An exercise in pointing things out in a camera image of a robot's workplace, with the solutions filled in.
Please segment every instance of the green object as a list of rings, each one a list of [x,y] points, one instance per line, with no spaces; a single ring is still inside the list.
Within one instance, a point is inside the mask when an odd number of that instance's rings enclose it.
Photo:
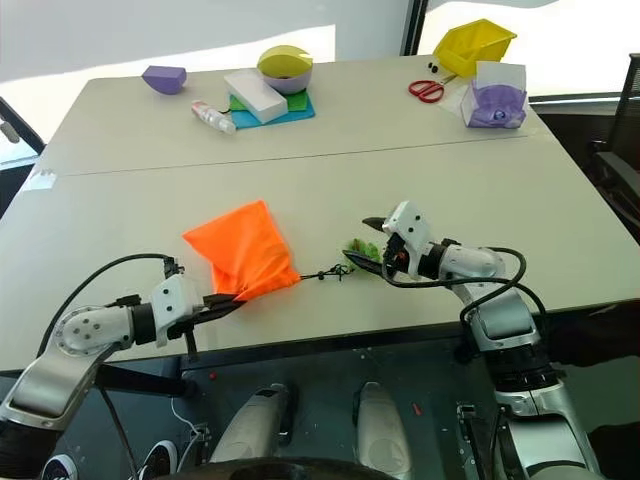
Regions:
[[[306,90],[293,95],[283,95],[283,97],[287,99],[287,107],[290,112],[304,112],[307,109],[307,99],[309,97]],[[229,95],[229,110],[239,112],[246,109],[247,107],[240,100],[233,95]]]
[[[363,255],[366,255],[371,260],[376,262],[380,262],[380,250],[377,246],[375,246],[371,242],[365,242],[360,238],[354,238],[347,244],[347,250],[352,250],[354,252],[359,252]],[[354,266],[353,262],[349,260],[349,264]]]

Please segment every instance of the red scissors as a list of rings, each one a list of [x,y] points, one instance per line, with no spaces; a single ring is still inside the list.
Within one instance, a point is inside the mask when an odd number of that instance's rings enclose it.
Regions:
[[[435,80],[416,80],[409,85],[409,93],[424,103],[436,103],[444,95],[444,86],[457,75],[451,75],[441,82]]]

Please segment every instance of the yellow container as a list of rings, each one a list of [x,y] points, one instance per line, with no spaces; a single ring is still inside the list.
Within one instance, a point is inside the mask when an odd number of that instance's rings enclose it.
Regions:
[[[516,37],[483,18],[449,30],[433,53],[447,70],[470,77],[476,73],[478,60],[499,62]]]

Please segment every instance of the white table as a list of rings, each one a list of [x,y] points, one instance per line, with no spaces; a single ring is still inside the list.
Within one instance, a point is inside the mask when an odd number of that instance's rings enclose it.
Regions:
[[[392,148],[522,137],[549,133],[531,112],[518,130],[468,129],[462,119],[407,92],[433,78],[430,56],[314,66],[309,94],[313,120],[238,131],[225,136],[190,111],[202,99],[226,109],[223,76],[190,73],[186,88],[161,95],[139,77],[90,81],[42,155],[59,175],[247,162],[368,152]],[[448,74],[442,70],[438,77]],[[447,84],[452,93],[464,84]]]
[[[384,244],[362,225],[404,199],[444,236],[522,251],[524,283],[550,310],[637,296],[638,246],[551,135],[252,163],[60,177],[27,191],[0,222],[0,370],[33,359],[63,299],[93,270],[130,253],[177,256],[211,291],[209,265],[181,233],[264,199],[300,273],[341,260],[354,236]],[[153,260],[118,267],[75,305],[140,293],[161,280]],[[201,350],[457,321],[461,304],[445,289],[407,291],[360,273],[305,280],[252,300],[196,328]],[[183,353],[136,347],[115,358]]]

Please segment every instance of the purple object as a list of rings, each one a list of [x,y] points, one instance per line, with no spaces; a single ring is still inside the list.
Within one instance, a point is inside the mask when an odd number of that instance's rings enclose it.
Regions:
[[[297,77],[289,77],[289,78],[275,78],[275,77],[267,77],[264,73],[262,74],[262,78],[264,81],[270,85],[274,90],[280,92],[283,95],[293,95],[294,93],[301,92],[309,85],[309,81],[311,80],[311,69],[304,72],[302,75],[298,75]]]
[[[151,65],[142,74],[142,79],[157,92],[175,95],[182,90],[182,85],[187,79],[187,71],[180,67]]]
[[[469,127],[518,128],[526,114],[524,101],[527,92],[509,85],[489,85],[477,89],[471,82],[477,107],[469,120]]]

